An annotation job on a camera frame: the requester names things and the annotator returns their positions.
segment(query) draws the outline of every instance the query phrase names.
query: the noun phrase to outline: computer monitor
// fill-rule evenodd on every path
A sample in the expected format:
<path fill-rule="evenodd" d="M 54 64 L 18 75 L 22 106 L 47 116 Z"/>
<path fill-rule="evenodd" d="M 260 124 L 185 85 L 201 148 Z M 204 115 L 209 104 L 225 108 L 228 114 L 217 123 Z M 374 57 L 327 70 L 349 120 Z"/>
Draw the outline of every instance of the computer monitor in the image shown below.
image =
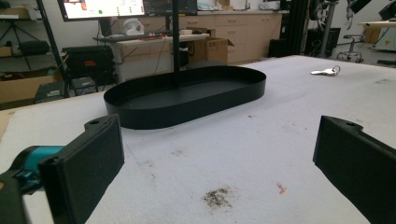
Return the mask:
<path fill-rule="evenodd" d="M 143 0 L 58 0 L 64 21 L 144 16 Z"/>
<path fill-rule="evenodd" d="M 178 0 L 178 14 L 196 16 L 197 0 Z M 172 0 L 144 0 L 146 16 L 172 16 Z"/>

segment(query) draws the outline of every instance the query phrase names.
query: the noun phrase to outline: white table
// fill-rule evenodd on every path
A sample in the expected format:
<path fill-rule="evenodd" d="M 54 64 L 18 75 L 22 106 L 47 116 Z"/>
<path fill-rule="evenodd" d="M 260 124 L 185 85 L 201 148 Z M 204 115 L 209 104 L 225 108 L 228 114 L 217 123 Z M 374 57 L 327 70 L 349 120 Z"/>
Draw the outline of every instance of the white table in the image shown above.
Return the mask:
<path fill-rule="evenodd" d="M 336 77 L 310 75 L 336 64 Z M 395 70 L 302 56 L 245 66 L 267 75 L 261 99 L 171 128 L 122 129 L 125 164 L 88 223 L 368 223 L 312 158 L 321 115 L 396 146 Z M 5 115 L 1 172 L 26 147 L 68 144 L 106 107 L 100 92 Z M 226 202 L 211 207 L 217 189 Z M 51 223 L 44 192 L 25 201 L 33 223 Z"/>

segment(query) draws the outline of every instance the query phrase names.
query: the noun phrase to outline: chair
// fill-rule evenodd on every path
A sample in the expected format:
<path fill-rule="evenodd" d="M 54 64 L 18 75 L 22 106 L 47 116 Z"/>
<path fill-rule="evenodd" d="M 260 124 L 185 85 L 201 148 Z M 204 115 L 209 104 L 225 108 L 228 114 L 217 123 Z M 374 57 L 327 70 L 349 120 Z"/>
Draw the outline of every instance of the chair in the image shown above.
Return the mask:
<path fill-rule="evenodd" d="M 356 57 L 356 63 L 363 62 L 363 58 L 361 57 L 360 52 L 353 51 L 355 47 L 356 41 L 362 41 L 364 39 L 364 35 L 344 35 L 344 39 L 352 39 L 350 43 L 349 51 L 342 51 L 337 54 L 337 59 L 347 59 L 350 61 L 352 57 Z"/>

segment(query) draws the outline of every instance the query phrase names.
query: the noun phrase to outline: wooden cabinet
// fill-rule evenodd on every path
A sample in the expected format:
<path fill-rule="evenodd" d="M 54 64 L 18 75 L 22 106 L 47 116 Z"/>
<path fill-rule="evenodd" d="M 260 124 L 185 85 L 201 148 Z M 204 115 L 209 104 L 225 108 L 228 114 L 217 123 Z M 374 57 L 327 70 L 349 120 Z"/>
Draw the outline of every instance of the wooden cabinet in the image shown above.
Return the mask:
<path fill-rule="evenodd" d="M 228 47 L 228 63 L 257 62 L 268 55 L 271 39 L 278 39 L 281 13 L 216 14 L 180 18 L 180 28 L 215 29 L 215 37 L 233 42 Z"/>
<path fill-rule="evenodd" d="M 268 56 L 270 40 L 279 38 L 281 21 L 281 14 L 248 16 L 246 60 Z"/>

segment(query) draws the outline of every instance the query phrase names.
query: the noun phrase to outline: table surface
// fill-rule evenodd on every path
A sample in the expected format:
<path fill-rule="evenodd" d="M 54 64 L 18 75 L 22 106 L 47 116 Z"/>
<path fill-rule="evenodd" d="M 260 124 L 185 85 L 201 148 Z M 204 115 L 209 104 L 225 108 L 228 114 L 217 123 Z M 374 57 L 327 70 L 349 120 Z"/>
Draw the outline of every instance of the table surface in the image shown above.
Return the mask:
<path fill-rule="evenodd" d="M 336 77 L 310 75 L 335 65 Z M 244 66 L 267 75 L 259 100 L 175 127 L 122 129 L 125 164 L 88 223 L 368 223 L 312 158 L 321 115 L 396 146 L 395 70 L 303 56 Z M 105 115 L 102 92 L 1 111 L 0 171 Z M 33 223 L 52 222 L 45 192 L 24 199 Z"/>

